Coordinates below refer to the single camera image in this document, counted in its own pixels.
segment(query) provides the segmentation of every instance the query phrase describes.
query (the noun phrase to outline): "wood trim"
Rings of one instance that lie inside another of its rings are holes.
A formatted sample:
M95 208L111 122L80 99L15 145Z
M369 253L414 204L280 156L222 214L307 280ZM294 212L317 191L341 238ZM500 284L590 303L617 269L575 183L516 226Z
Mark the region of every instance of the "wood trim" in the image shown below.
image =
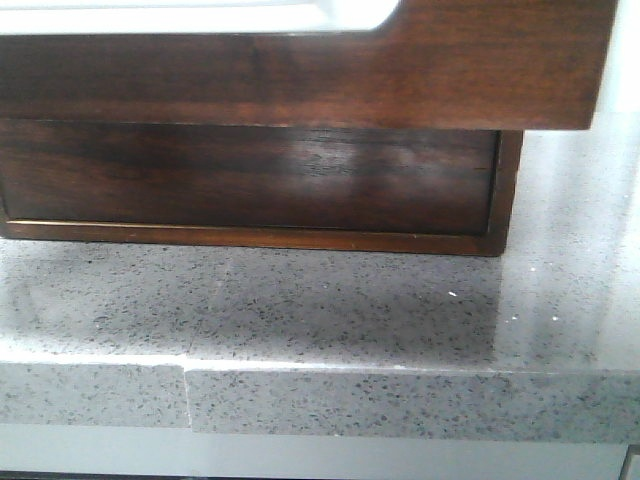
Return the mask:
M8 219L4 209L2 234L23 239L497 256L506 244L522 138L522 132L501 132L488 229L480 236L21 220Z

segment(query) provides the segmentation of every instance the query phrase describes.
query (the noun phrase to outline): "wooden cabinet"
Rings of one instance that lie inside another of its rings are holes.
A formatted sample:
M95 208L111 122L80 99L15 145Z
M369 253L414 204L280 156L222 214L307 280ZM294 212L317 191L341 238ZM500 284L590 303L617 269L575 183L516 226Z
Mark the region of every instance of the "wooden cabinet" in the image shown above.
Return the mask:
M588 128L614 7L403 0L372 32L0 37L3 233L499 254L521 131Z

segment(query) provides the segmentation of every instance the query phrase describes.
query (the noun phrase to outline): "drawer front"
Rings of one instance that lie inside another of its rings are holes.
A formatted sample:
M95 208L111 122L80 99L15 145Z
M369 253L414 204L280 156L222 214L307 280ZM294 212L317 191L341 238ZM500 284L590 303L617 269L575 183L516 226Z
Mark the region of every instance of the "drawer front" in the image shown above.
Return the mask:
M482 235L498 135L0 122L9 219Z
M615 0L403 0L314 35L0 38L0 117L586 128Z

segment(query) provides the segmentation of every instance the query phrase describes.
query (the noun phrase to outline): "granite countertop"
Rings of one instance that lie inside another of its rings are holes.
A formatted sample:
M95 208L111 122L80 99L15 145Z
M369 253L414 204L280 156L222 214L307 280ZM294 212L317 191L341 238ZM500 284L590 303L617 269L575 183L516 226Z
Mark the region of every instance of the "granite countertop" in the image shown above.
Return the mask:
M0 240L0 423L640 442L639 125L527 133L501 258Z

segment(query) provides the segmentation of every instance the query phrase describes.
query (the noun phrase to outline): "wooden drawer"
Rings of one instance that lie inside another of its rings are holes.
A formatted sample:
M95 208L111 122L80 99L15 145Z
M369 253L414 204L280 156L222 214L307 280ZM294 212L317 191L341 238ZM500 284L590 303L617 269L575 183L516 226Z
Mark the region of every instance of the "wooden drawer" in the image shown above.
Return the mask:
M499 254L522 130L588 128L615 4L401 0L371 32L0 36L0 233Z
M4 234L498 254L521 135L1 121Z
M0 118L587 128L615 0L402 0L313 35L0 37Z

